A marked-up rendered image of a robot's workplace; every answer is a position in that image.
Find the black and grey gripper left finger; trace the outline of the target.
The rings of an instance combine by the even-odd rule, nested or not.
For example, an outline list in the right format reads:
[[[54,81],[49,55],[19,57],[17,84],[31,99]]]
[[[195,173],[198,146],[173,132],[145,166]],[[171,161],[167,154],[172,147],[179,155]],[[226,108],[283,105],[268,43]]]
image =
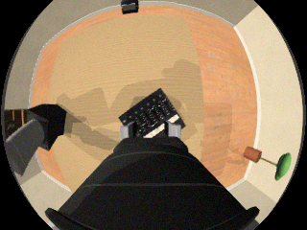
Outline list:
[[[126,126],[120,126],[120,140],[134,138],[137,133],[137,122],[131,122]]]

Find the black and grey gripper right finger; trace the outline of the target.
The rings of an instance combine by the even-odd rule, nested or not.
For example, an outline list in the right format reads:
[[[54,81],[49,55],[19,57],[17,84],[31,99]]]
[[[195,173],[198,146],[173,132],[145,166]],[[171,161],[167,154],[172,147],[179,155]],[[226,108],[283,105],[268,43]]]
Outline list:
[[[175,136],[181,140],[181,125],[175,125],[170,121],[164,121],[164,132],[167,136]]]

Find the black lighting desk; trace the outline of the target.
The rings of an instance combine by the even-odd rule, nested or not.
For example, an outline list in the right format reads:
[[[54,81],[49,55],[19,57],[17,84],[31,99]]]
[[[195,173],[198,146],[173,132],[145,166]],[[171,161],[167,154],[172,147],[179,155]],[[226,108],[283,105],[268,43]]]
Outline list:
[[[161,88],[154,91],[118,118],[123,126],[131,122],[137,122],[137,132],[139,134],[136,133],[135,137],[167,136],[164,132],[164,121],[181,125],[181,129],[186,127]]]

